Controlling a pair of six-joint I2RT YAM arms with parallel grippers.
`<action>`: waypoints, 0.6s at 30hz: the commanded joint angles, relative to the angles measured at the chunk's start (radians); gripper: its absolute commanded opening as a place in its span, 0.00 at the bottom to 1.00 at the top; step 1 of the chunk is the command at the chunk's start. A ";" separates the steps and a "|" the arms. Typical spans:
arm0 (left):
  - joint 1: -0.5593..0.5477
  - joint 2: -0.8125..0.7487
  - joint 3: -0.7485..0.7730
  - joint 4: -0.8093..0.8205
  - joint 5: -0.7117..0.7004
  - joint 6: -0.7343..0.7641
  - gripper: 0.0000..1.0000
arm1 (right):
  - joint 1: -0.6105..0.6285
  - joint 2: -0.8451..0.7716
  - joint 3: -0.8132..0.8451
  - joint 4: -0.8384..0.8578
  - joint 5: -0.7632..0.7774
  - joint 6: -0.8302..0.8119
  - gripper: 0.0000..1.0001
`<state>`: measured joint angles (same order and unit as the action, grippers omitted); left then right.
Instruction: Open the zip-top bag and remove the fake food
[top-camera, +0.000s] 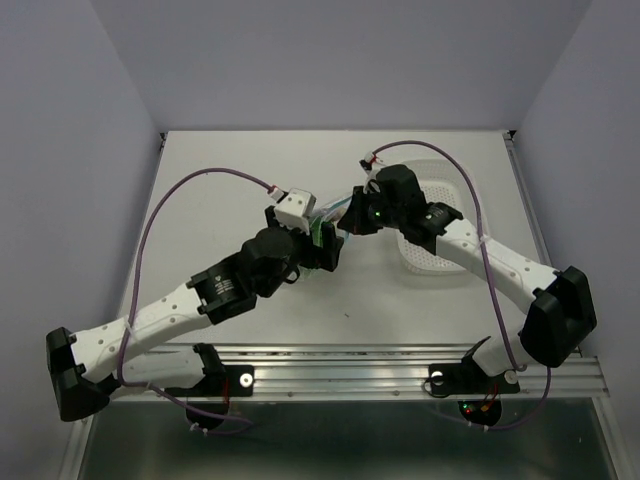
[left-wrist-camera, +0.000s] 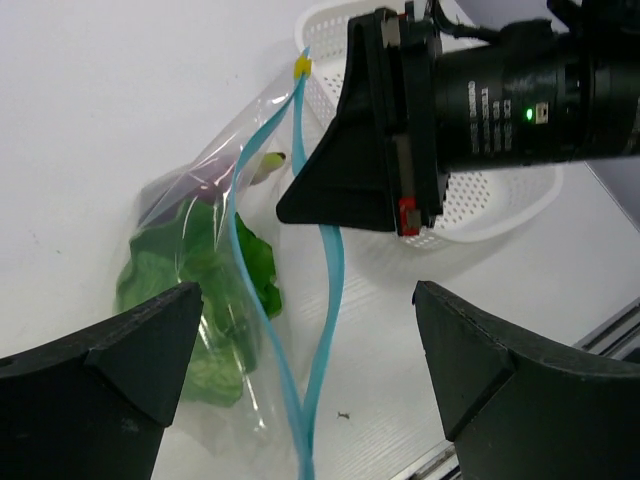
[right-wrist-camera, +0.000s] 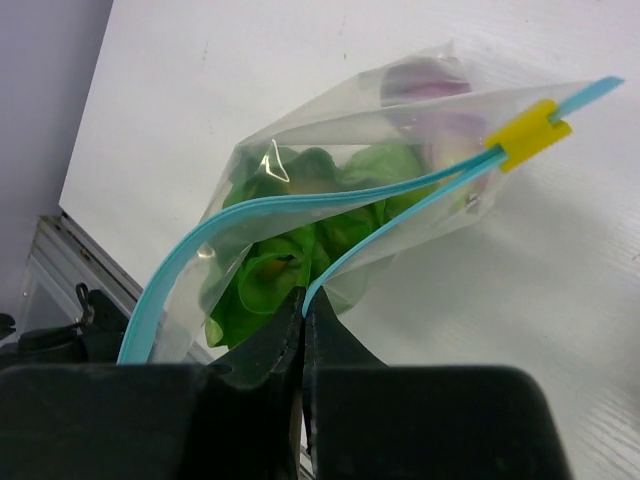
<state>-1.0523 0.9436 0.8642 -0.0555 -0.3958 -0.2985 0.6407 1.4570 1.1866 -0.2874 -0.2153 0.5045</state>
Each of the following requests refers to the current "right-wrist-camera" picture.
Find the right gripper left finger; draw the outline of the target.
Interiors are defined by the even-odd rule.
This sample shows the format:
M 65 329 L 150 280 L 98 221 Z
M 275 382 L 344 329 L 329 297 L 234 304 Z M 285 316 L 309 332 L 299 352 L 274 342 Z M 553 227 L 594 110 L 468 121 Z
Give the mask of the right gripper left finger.
M 305 292 L 208 365 L 1 368 L 5 479 L 295 479 Z

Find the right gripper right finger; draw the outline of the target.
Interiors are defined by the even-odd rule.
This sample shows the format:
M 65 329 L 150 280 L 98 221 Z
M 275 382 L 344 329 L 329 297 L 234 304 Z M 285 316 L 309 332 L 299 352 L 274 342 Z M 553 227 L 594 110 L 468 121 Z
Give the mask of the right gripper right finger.
M 303 412 L 319 479 L 568 479 L 546 397 L 507 366 L 389 366 L 323 291 L 304 307 Z

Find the clear zip top bag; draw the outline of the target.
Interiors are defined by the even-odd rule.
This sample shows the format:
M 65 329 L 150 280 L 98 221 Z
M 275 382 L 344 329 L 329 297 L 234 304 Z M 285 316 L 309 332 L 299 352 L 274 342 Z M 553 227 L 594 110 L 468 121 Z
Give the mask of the clear zip top bag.
M 223 204 L 234 186 L 260 169 L 287 181 L 281 160 L 269 154 L 280 147 L 296 151 L 319 147 L 342 166 L 354 153 L 369 146 L 415 146 L 415 140 L 403 136 L 385 117 L 387 109 L 380 104 L 384 75 L 404 60 L 446 56 L 460 60 L 472 91 L 398 108 L 471 113 L 483 118 L 484 149 L 477 155 L 394 184 Z M 571 114 L 621 84 L 622 79 L 616 75 L 586 81 L 549 81 L 538 71 L 507 59 L 482 57 L 454 42 L 362 71 L 338 83 L 235 146 L 199 223 L 172 248 L 139 297 L 118 362 L 177 363 L 199 347 L 230 349 L 207 345 L 205 323 L 255 243 L 433 185 L 432 193 L 358 242 L 309 286 L 299 287 L 308 294 L 326 288 L 337 313 L 353 309 L 371 281 L 399 254 L 475 223 L 493 206 L 507 178 L 525 162 L 502 173 L 499 166 L 506 159 L 505 153 L 500 147 L 485 146 L 491 133 L 543 99 L 558 105 L 553 120 L 568 123 Z

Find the yellow zip slider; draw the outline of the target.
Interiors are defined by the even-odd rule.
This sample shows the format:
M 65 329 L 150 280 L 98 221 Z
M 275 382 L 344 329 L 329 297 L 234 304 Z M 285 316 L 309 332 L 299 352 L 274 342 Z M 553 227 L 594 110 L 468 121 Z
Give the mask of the yellow zip slider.
M 500 147 L 506 159 L 500 163 L 502 173 L 508 173 L 546 148 L 572 133 L 563 120 L 553 120 L 558 107 L 551 99 L 536 102 L 485 139 L 487 148 Z

